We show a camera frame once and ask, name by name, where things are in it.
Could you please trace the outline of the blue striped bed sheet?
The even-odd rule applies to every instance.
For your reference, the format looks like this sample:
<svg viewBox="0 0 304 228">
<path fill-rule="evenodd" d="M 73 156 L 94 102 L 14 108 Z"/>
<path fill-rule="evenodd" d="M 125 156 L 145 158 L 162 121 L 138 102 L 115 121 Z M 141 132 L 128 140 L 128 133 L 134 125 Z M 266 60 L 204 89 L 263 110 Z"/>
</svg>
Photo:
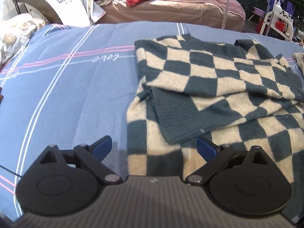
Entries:
<svg viewBox="0 0 304 228">
<path fill-rule="evenodd" d="M 126 112 L 139 83 L 134 42 L 184 33 L 207 42 L 255 40 L 300 74 L 292 59 L 300 46 L 255 33 L 166 22 L 46 26 L 1 72 L 1 212 L 19 217 L 14 186 L 50 144 L 72 149 L 109 135 L 104 163 L 128 176 Z"/>
</svg>

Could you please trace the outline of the white David B machine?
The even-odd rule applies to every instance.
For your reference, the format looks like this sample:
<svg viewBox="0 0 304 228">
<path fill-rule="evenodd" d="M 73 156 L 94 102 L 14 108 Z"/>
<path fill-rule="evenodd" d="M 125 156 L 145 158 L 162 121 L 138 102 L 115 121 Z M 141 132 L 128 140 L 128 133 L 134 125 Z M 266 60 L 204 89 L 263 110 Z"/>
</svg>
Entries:
<svg viewBox="0 0 304 228">
<path fill-rule="evenodd" d="M 81 0 L 12 0 L 23 3 L 40 12 L 52 24 L 75 27 L 91 25 Z"/>
</svg>

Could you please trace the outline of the cream dotted small garment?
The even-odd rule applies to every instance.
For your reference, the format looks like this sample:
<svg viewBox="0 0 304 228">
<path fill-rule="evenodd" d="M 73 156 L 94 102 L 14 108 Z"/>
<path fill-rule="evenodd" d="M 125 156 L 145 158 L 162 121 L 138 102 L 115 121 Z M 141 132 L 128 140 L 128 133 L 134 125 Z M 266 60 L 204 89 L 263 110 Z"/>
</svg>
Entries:
<svg viewBox="0 0 304 228">
<path fill-rule="evenodd" d="M 293 54 L 293 58 L 296 60 L 298 66 L 302 70 L 302 73 L 304 74 L 304 53 L 303 52 L 295 52 Z"/>
</svg>

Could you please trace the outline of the floral beige pillow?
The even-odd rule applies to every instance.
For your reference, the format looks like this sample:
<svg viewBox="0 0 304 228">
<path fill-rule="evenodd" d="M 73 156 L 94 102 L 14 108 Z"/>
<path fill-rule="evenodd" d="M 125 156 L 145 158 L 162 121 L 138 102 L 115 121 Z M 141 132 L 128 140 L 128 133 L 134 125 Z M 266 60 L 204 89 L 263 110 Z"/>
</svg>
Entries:
<svg viewBox="0 0 304 228">
<path fill-rule="evenodd" d="M 46 21 L 29 13 L 1 22 L 1 69 L 19 51 L 23 51 L 31 36 L 45 25 Z"/>
</svg>

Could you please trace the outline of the brown covered massage bed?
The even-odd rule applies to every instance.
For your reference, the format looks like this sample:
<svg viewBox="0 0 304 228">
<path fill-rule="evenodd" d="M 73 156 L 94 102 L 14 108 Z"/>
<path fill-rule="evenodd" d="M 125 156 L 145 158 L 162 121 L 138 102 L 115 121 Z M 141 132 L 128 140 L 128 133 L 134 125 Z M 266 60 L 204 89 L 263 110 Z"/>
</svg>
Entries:
<svg viewBox="0 0 304 228">
<path fill-rule="evenodd" d="M 241 32 L 246 13 L 236 0 L 114 0 L 97 23 L 177 22 Z"/>
</svg>

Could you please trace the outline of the green cream checkered sweater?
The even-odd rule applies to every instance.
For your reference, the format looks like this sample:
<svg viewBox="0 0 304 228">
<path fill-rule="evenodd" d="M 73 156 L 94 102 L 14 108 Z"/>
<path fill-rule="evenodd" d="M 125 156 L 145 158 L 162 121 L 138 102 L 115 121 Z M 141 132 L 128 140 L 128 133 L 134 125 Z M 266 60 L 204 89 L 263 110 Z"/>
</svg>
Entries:
<svg viewBox="0 0 304 228">
<path fill-rule="evenodd" d="M 291 184 L 284 214 L 303 209 L 303 89 L 282 55 L 253 40 L 191 35 L 137 40 L 139 86 L 128 107 L 128 172 L 186 177 L 206 160 L 199 136 L 237 150 L 260 146 Z"/>
</svg>

